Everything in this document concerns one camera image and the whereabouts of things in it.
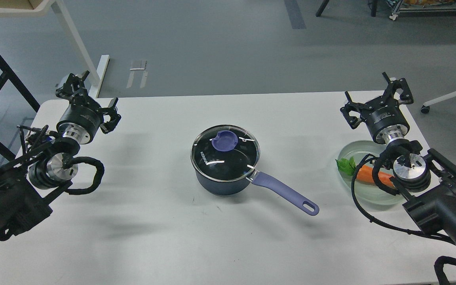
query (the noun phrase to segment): glass plate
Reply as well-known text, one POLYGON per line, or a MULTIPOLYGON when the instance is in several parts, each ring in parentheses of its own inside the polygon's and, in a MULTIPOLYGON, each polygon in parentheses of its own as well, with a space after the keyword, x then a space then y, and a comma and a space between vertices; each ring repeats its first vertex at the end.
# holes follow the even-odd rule
MULTIPOLYGON (((355 163, 359 164, 366 154, 371 153, 378 157, 384 150, 385 146, 383 144, 376 144, 373 141, 353 141, 347 146, 344 146, 344 148, 340 151, 339 157, 337 159, 349 159, 353 156, 355 158, 355 163)), ((386 169, 382 169, 381 171, 393 175, 393 173, 386 169)), ((346 185, 346 188, 351 195, 351 176, 348 176, 345 173, 341 173, 338 170, 337 172, 339 173, 341 179, 344 181, 344 184, 346 185)), ((385 191, 379 189, 374 184, 368 184, 365 182, 360 182, 358 180, 355 181, 355 193, 358 199, 376 205, 394 205, 401 203, 404 200, 404 198, 400 195, 390 195, 385 191)))

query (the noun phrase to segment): white table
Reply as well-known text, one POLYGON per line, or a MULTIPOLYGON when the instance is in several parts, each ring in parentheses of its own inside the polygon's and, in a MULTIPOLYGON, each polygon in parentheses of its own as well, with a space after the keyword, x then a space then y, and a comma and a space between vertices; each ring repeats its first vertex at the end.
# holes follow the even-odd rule
POLYGON ((75 27, 75 23, 73 22, 73 19, 71 18, 63 0, 42 0, 42 2, 35 9, 0 8, 0 18, 43 17, 48 13, 51 7, 54 14, 56 14, 57 20, 63 28, 66 37, 70 41, 77 58, 82 63, 83 67, 90 72, 88 76, 89 82, 91 83, 89 95, 94 98, 98 97, 110 56, 108 54, 101 55, 98 66, 94 67, 91 57, 87 52, 84 42, 82 41, 82 38, 80 37, 80 34, 75 27))
MULTIPOLYGON (((351 96, 364 102, 381 94, 351 96)), ((343 92, 120 99, 116 130, 98 132, 79 153, 103 161, 101 186, 85 196, 63 194, 48 219, 0 242, 0 284, 436 282, 434 261, 456 257, 456 247, 369 223, 342 184, 338 152, 370 139, 364 125, 349 128, 339 111, 344 103, 343 92), (252 132, 261 147, 259 170, 316 202, 319 215, 251 184, 228 197, 204 190, 190 147, 217 124, 252 132)), ((55 126, 66 106, 47 101, 33 126, 55 126)), ((402 111, 411 126, 407 138, 428 149, 407 108, 402 111)), ((89 185, 93 172, 82 167, 76 186, 89 185)), ((371 212, 416 229, 400 205, 371 212)), ((445 271, 456 281, 456 268, 445 271)))

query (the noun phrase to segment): glass lid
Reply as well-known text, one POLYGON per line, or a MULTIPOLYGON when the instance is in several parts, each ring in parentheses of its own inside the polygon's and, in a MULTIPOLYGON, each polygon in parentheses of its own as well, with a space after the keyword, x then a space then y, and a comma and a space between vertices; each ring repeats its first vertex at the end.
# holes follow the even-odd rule
POLYGON ((191 161, 202 175, 218 182, 248 176, 259 159, 255 137, 243 128, 219 125, 202 132, 193 143, 191 161))

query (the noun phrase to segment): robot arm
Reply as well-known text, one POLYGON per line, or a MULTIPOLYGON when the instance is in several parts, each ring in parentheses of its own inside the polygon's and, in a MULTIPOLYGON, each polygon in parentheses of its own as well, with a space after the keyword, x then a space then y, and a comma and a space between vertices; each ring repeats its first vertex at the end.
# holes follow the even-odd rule
MULTIPOLYGON (((411 91, 404 78, 391 81, 386 74, 383 75, 387 79, 388 87, 382 96, 366 103, 354 103, 346 92, 348 102, 340 111, 351 128, 357 128, 363 122, 367 125, 372 140, 377 144, 386 145, 385 151, 379 157, 369 158, 370 155, 368 155, 360 162, 357 169, 369 161, 374 161, 372 176, 375 184, 391 195, 402 195, 406 199, 403 207, 420 231, 404 230, 388 225, 364 211, 354 194, 357 171, 353 175, 351 184, 353 200, 360 212, 378 225, 456 245, 456 166, 433 148, 427 151, 427 155, 421 156, 420 143, 405 139, 409 124, 398 106, 413 103, 411 91), (394 95, 399 88, 403 92, 397 100, 394 99, 394 95), (352 116, 350 112, 357 112, 360 116, 352 116), (389 188, 380 181, 378 173, 382 167, 393 170, 394 177, 391 181, 396 189, 389 188), (413 196, 411 193, 419 193, 429 187, 431 173, 438 176, 440 184, 420 196, 413 196), (448 236, 438 233, 442 230, 448 236)), ((456 265, 456 259, 442 256, 436 261, 436 273, 442 285, 449 284, 442 272, 446 263, 456 265)))
POLYGON ((49 217, 49 204, 61 193, 84 195, 100 185, 105 172, 103 164, 91 157, 74 156, 81 144, 94 139, 98 128, 103 133, 113 131, 121 115, 117 114, 117 98, 107 108, 101 108, 87 95, 87 74, 69 74, 56 90, 57 97, 70 102, 57 131, 49 131, 47 125, 41 129, 18 126, 23 155, 0 167, 0 241, 29 231, 49 217), (104 122, 104 115, 109 115, 110 120, 104 122), (27 139, 24 129, 30 131, 27 139), (80 163, 96 167, 93 183, 85 189, 69 189, 80 163), (42 197, 35 187, 55 189, 42 197))

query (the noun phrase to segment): chair wheel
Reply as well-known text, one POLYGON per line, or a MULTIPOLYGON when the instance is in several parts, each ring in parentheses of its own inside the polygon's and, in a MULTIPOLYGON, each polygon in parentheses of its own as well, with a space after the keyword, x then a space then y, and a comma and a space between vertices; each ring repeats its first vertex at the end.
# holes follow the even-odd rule
POLYGON ((428 114, 430 112, 430 106, 422 106, 422 113, 423 114, 428 114))

